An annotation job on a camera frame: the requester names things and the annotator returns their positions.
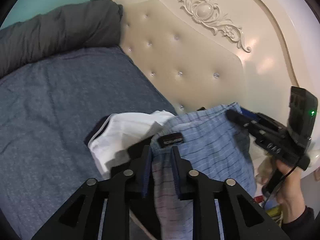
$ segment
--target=striped fabric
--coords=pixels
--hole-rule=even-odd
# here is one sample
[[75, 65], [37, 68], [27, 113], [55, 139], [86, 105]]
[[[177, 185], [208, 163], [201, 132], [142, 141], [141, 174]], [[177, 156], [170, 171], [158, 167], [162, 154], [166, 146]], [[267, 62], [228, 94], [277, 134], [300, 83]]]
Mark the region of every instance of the striped fabric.
[[[211, 179], [224, 181], [233, 178], [250, 195], [254, 195], [256, 184], [249, 156], [249, 134], [227, 120], [227, 109], [241, 112], [239, 105], [233, 103], [183, 114], [170, 119], [163, 131], [152, 138], [154, 197], [162, 239], [192, 239], [193, 205], [192, 201], [180, 201], [176, 196], [170, 163], [172, 146], [161, 148], [157, 142], [160, 136], [181, 132], [184, 143], [176, 145], [180, 156], [189, 160], [193, 169]], [[223, 239], [219, 207], [217, 215]]]

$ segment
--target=white garment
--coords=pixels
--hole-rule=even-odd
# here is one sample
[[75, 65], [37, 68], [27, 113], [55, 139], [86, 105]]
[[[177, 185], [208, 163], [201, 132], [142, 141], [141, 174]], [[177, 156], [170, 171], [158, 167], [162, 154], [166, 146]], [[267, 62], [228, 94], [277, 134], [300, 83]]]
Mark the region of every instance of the white garment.
[[[94, 162], [104, 179], [110, 178], [112, 167], [130, 160], [127, 149], [131, 145], [160, 132], [164, 123], [172, 117], [174, 115], [167, 111], [110, 115], [88, 143]], [[104, 132], [96, 138], [106, 125], [108, 126]]]

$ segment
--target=person's hand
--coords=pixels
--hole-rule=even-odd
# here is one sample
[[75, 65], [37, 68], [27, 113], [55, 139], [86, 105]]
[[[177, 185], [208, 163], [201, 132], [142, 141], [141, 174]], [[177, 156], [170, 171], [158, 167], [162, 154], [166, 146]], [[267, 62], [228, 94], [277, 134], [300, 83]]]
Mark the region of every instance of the person's hand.
[[[258, 168], [259, 175], [256, 177], [261, 184], [266, 184], [272, 175], [271, 158], [267, 157]], [[286, 175], [291, 171], [291, 167], [287, 166], [280, 160], [276, 160], [276, 167], [282, 174]], [[282, 183], [279, 189], [276, 200], [281, 204], [284, 219], [283, 223], [290, 223], [296, 220], [305, 211], [305, 202], [302, 195], [300, 181], [302, 170], [297, 167]]]
[[[276, 160], [276, 166], [284, 175], [286, 175], [292, 169], [280, 160]], [[276, 195], [277, 202], [281, 204], [283, 208], [283, 223], [285, 224], [290, 223], [300, 217], [306, 208], [301, 191], [301, 173], [302, 169], [297, 167], [284, 180], [280, 190], [278, 191], [278, 194]]]

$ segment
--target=headboard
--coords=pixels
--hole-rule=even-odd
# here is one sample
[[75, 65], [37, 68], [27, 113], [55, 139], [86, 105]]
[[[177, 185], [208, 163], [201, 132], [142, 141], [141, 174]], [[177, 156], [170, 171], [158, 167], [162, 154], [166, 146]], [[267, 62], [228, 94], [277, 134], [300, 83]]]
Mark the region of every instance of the headboard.
[[244, 104], [240, 59], [197, 33], [159, 0], [124, 7], [122, 49], [178, 113]]
[[237, 101], [285, 124], [292, 85], [320, 95], [277, 0], [113, 1], [124, 6], [121, 47], [178, 113]]

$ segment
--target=metal screw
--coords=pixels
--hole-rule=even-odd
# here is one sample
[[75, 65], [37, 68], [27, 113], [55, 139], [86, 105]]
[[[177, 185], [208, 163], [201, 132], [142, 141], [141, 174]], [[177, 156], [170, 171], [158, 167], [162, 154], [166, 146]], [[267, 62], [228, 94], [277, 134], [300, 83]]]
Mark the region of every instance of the metal screw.
[[97, 180], [96, 179], [93, 179], [93, 178], [91, 178], [91, 179], [87, 179], [87, 185], [88, 186], [93, 186], [94, 184], [96, 184], [97, 183]]
[[133, 171], [132, 170], [125, 170], [123, 172], [123, 174], [124, 174], [124, 176], [131, 176], [131, 175], [133, 175]]
[[215, 79], [218, 79], [218, 78], [220, 77], [220, 74], [219, 74], [219, 73], [213, 73], [213, 77], [214, 77]]
[[191, 170], [191, 171], [189, 171], [189, 175], [192, 176], [192, 177], [196, 177], [196, 176], [199, 175], [199, 171]]
[[234, 186], [236, 184], [236, 181], [234, 179], [227, 179], [226, 180], [226, 183], [229, 185], [229, 186]]

